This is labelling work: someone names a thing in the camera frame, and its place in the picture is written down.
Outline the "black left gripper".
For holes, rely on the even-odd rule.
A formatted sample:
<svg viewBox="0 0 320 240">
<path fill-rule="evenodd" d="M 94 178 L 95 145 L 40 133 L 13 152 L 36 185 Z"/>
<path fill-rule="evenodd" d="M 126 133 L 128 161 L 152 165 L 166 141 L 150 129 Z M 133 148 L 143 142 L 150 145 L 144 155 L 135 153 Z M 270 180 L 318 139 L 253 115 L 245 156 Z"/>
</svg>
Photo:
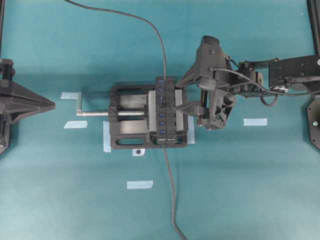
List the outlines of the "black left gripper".
<svg viewBox="0 0 320 240">
<path fill-rule="evenodd" d="M 11 123 L 56 108 L 49 99 L 12 81 L 15 74 L 11 59 L 0 59 L 0 154 L 10 146 Z"/>
</svg>

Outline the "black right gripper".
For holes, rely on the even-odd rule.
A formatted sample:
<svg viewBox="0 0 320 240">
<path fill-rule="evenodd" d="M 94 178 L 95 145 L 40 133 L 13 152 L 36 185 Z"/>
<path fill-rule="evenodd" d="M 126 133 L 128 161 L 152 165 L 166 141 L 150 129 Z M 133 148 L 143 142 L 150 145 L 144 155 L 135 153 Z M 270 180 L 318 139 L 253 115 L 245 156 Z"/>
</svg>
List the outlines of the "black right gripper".
<svg viewBox="0 0 320 240">
<path fill-rule="evenodd" d="M 200 100 L 188 101 L 175 106 L 175 110 L 188 116 L 198 116 L 197 125 L 207 130 L 223 129 L 233 107 L 236 105 L 237 95 L 245 98 L 262 98 L 264 80 L 252 62 L 236 62 L 224 53 L 229 73 L 228 85 L 216 87 L 214 90 L 201 89 Z M 177 88 L 193 85 L 202 77 L 202 64 L 195 61 L 185 75 L 175 84 Z"/>
</svg>

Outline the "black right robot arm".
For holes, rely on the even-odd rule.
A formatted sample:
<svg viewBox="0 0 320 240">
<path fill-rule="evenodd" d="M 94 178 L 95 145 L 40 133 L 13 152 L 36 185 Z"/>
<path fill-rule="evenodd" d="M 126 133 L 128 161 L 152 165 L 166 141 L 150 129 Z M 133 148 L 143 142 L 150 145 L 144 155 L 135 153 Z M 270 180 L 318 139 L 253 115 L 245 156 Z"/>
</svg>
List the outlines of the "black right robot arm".
<svg viewBox="0 0 320 240">
<path fill-rule="evenodd" d="M 320 57 L 318 55 L 266 61 L 243 61 L 233 70 L 234 60 L 199 57 L 178 81 L 182 88 L 196 84 L 201 90 L 199 101 L 176 106 L 176 110 L 197 117 L 197 125 L 208 130 L 223 129 L 236 104 L 236 96 L 259 98 L 263 105 L 273 107 L 279 96 L 320 96 Z"/>
</svg>

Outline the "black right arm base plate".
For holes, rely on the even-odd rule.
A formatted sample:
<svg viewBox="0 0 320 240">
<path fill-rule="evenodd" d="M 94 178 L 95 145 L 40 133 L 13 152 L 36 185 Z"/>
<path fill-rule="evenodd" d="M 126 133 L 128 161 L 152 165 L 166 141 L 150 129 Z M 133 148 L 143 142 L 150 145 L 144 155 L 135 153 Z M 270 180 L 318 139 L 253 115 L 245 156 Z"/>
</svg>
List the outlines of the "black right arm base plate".
<svg viewBox="0 0 320 240">
<path fill-rule="evenodd" d="M 312 98 L 306 107 L 308 138 L 310 143 L 320 150 L 320 99 Z"/>
</svg>

